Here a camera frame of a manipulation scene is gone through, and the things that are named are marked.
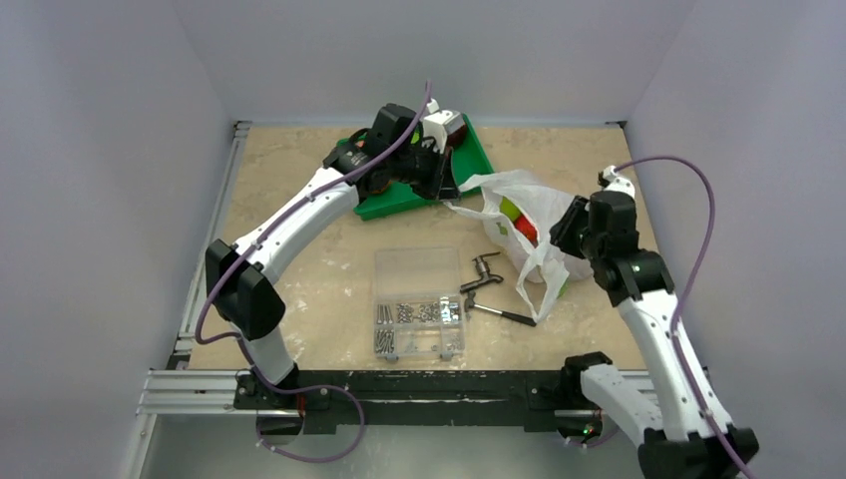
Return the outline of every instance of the plastic bag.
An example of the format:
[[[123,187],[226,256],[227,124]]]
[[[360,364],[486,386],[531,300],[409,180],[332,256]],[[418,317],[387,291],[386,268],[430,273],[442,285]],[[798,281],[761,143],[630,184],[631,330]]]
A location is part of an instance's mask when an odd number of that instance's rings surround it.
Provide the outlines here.
[[[455,213],[482,221],[485,233],[496,245],[505,250],[520,276],[515,289],[529,306],[535,322],[544,320],[558,298],[568,277],[582,279],[592,274],[587,261],[561,252],[550,243],[550,229],[567,210],[572,195],[544,185],[525,170],[474,175],[459,187],[462,192],[481,187],[485,205],[480,212],[448,205]],[[538,245],[514,228],[511,221],[500,212],[502,198],[508,198],[519,208],[538,232]],[[545,282],[547,290],[539,308],[529,300],[525,281]]]

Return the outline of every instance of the cable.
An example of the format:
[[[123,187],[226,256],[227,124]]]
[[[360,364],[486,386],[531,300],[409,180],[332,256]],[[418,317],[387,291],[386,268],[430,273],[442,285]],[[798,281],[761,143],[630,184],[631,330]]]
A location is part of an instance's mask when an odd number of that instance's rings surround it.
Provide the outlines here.
[[[602,435],[602,436],[600,436],[600,438],[599,438],[599,439],[597,439],[596,441],[594,441],[594,442],[586,442],[586,443],[585,443],[585,447],[587,447],[588,449],[592,449],[592,448],[594,448],[594,447],[599,447],[599,446],[602,446],[603,444],[605,444],[605,443],[607,443],[608,441],[610,441],[610,440],[611,440],[614,436],[616,436],[618,432],[620,432],[620,427],[619,427],[619,426],[615,426],[615,427],[614,427],[614,429],[612,429],[612,430],[611,430],[611,432],[608,432],[608,433],[603,434],[603,435]]]
[[[699,409],[701,409],[702,413],[704,414],[705,421],[708,423],[708,426],[711,428],[711,431],[716,435],[717,440],[722,445],[722,448],[725,449],[726,454],[728,457],[731,458],[731,461],[734,462],[734,465],[737,466],[737,469],[742,472],[747,479],[756,479],[755,475],[743,462],[743,459],[737,455],[737,452],[728,443],[728,439],[725,437],[725,434],[719,428],[719,424],[713,418],[713,413],[711,412],[710,408],[707,406],[707,400],[705,399],[705,395],[702,393],[702,389],[699,387],[699,384],[696,382],[695,376],[693,376],[693,370],[690,368],[690,364],[687,362],[687,358],[684,356],[684,351],[681,350],[681,341],[678,339],[678,324],[681,322],[681,310],[684,308],[684,304],[687,302],[687,297],[690,295],[690,290],[693,288],[693,282],[696,280],[696,275],[699,273],[699,267],[702,266],[702,260],[705,258],[705,252],[708,250],[708,245],[711,243],[711,234],[713,234],[713,227],[714,227],[714,193],[713,188],[711,187],[711,183],[708,178],[705,176],[705,173],[699,169],[698,166],[694,165],[692,162],[685,160],[684,158],[674,157],[670,155],[661,155],[656,157],[646,157],[641,158],[639,160],[632,160],[628,163],[623,163],[615,167],[615,171],[620,172],[628,167],[633,167],[634,165],[639,165],[641,163],[652,162],[656,160],[663,160],[669,162],[677,162],[681,163],[691,170],[693,170],[698,176],[699,179],[702,180],[702,184],[705,186],[705,191],[708,194],[708,227],[705,231],[705,239],[702,241],[702,247],[699,249],[699,255],[696,257],[696,261],[693,263],[693,268],[690,270],[690,276],[687,278],[687,284],[684,285],[684,290],[681,292],[681,296],[678,297],[678,304],[675,307],[675,310],[672,312],[672,317],[669,322],[669,330],[670,330],[670,337],[672,338],[672,348],[675,350],[675,355],[678,358],[678,362],[681,364],[681,370],[684,372],[684,377],[687,379],[687,382],[690,384],[690,389],[693,391],[693,396],[696,398],[696,403],[699,405]]]
[[[269,389],[269,390],[271,390],[271,391],[273,391],[277,394],[300,394],[300,393],[303,393],[303,392],[313,391],[313,390],[317,390],[317,389],[328,389],[328,390],[338,391],[338,392],[346,395],[347,397],[349,397],[349,399],[352,401],[353,405],[355,405],[355,408],[358,410],[359,426],[360,426],[359,429],[358,429],[358,433],[356,434],[355,439],[353,439],[352,444],[350,444],[346,449],[344,449],[343,451],[341,451],[337,454],[333,454],[333,455],[327,456],[327,457],[317,457],[317,458],[300,456],[300,455],[294,454],[292,452],[283,451],[281,449],[276,448],[275,446],[269,446],[266,443],[266,441],[264,441],[259,435],[259,439],[258,439],[259,444],[263,445],[264,447],[266,447],[271,452],[281,454],[283,456],[289,457],[291,459],[295,459],[297,461],[309,462],[309,463],[331,462],[331,461],[340,459],[341,457],[343,457],[343,456],[349,454],[350,452],[352,452],[352,450],[355,449],[356,446],[358,446],[358,443],[361,442],[361,438],[364,436],[364,410],[361,408],[361,403],[359,403],[358,400],[355,398],[355,396],[353,396],[352,393],[350,393],[346,389],[343,389],[343,388],[338,387],[338,386],[333,386],[331,384],[300,387],[298,389],[280,389],[280,388],[276,387],[275,384],[272,384],[261,373],[261,371],[259,371],[258,368],[255,367],[255,362],[252,360],[252,357],[250,357],[249,352],[246,350],[246,347],[243,344],[243,337],[239,333],[237,333],[235,331],[229,331],[229,332],[217,334],[217,335],[209,337],[209,338],[203,337],[203,325],[206,323],[206,316],[209,314],[209,310],[212,308],[212,304],[213,304],[214,300],[217,298],[217,295],[220,294],[220,290],[223,289],[223,285],[226,284],[227,281],[229,281],[229,279],[232,277],[232,275],[238,269],[238,267],[241,266],[246,261],[246,259],[257,249],[257,247],[260,244],[262,244],[265,240],[267,240],[267,237],[269,237],[279,227],[279,225],[284,223],[285,220],[287,220],[291,215],[293,215],[297,210],[302,208],[305,204],[309,203],[312,198],[319,196],[319,195],[322,195],[323,193],[331,190],[336,185],[338,185],[342,182],[354,181],[358,177],[364,175],[365,173],[367,173],[370,170],[372,170],[373,168],[375,168],[377,165],[379,165],[385,159],[387,159],[392,153],[394,153],[396,151],[396,149],[398,149],[403,144],[403,142],[405,142],[405,140],[409,136],[411,136],[411,134],[414,132],[414,129],[417,127],[417,124],[420,122],[420,119],[423,118],[423,115],[426,113],[426,105],[428,105],[429,101],[432,99],[432,82],[429,81],[429,80],[426,80],[426,87],[425,88],[426,88],[426,94],[425,94],[425,98],[423,99],[423,104],[421,105],[420,109],[417,111],[417,114],[414,116],[414,119],[411,121],[411,123],[408,124],[408,127],[405,129],[404,132],[402,132],[402,135],[399,136],[399,138],[397,139],[396,142],[391,144],[391,146],[388,147],[384,152],[382,152],[381,154],[376,156],[376,158],[374,158],[372,161],[370,161],[369,163],[367,163],[363,167],[357,168],[357,169],[353,170],[352,172],[342,176],[341,178],[338,178],[337,180],[333,180],[333,181],[331,181],[331,182],[329,182],[329,183],[327,183],[327,184],[325,184],[321,187],[316,188],[315,190],[313,190],[311,192],[311,194],[309,196],[305,196],[305,197],[299,199],[299,201],[297,201],[296,203],[291,205],[290,208],[288,208],[287,210],[282,212],[282,214],[280,214],[276,218],[276,220],[274,220],[263,232],[261,232],[260,235],[258,235],[258,238],[255,239],[255,242],[253,244],[251,244],[232,263],[232,265],[223,273],[223,275],[220,277],[220,279],[217,281],[217,283],[214,285],[214,287],[209,292],[209,296],[206,298],[206,301],[203,303],[203,308],[200,310],[200,317],[198,318],[198,321],[197,321],[197,329],[195,330],[195,333],[194,333],[194,339],[197,342],[197,344],[206,345],[206,344],[212,344],[213,342],[219,341],[219,340],[224,339],[226,337],[235,338],[237,340],[237,344],[238,344],[238,347],[240,348],[240,351],[243,353],[244,357],[246,358],[247,363],[249,363],[250,367],[252,368],[253,373],[264,384],[264,386],[267,387],[267,389]]]

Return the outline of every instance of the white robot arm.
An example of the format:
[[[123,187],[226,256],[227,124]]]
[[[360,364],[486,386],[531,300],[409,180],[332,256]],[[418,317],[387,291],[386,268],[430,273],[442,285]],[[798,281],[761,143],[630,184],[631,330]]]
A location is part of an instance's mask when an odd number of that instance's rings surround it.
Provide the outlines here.
[[[704,389],[705,407],[697,404],[673,348],[675,339],[696,384],[707,385],[708,381],[683,324],[675,331],[671,328],[678,301],[663,259],[638,246],[635,187],[615,167],[604,169],[599,177],[603,189],[590,199],[573,200],[551,230],[552,243],[591,262],[596,283],[609,294],[612,306],[634,336],[658,405],[625,381],[600,353],[568,358],[572,385],[638,446],[646,477],[733,477],[731,461],[716,442],[709,419],[744,461],[757,452],[754,433],[734,428],[731,416],[709,387]]]
[[[467,130],[463,117],[457,112],[440,110],[434,100],[427,110],[429,114],[418,125],[422,127],[419,132],[422,135],[416,144],[409,139],[377,168],[353,181],[340,181],[384,152],[413,121],[415,112],[386,105],[370,129],[356,132],[333,149],[307,185],[258,228],[232,245],[216,240],[207,248],[206,280],[210,293],[234,260],[246,255],[213,304],[242,336],[249,356],[272,384],[283,384],[296,368],[278,328],[285,305],[273,289],[293,259],[326,227],[352,211],[368,195],[387,188],[391,181],[410,185],[414,193],[425,199],[458,198],[451,161],[452,148],[464,140],[462,132]],[[315,193],[329,183],[337,184]],[[266,236],[266,230],[303,199],[308,203],[293,211]],[[262,235],[266,238],[259,243]]]

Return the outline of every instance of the black handle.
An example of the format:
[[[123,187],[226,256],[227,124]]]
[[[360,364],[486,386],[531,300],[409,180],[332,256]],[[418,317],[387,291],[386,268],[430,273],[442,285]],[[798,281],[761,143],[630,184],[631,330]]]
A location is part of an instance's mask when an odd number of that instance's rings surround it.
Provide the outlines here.
[[[502,316],[511,319],[512,321],[517,321],[521,324],[526,324],[527,326],[535,327],[538,325],[537,323],[535,323],[534,319],[531,319],[528,316],[524,316],[523,314],[517,314],[516,312],[503,311]]]

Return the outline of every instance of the red object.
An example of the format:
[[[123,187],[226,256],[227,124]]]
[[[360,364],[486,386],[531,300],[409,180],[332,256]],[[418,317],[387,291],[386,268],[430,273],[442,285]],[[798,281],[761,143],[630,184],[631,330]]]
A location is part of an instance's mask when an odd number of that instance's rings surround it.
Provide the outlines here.
[[[525,215],[520,215],[514,220],[514,228],[523,234],[529,242],[535,246],[538,245],[538,231],[529,223]]]

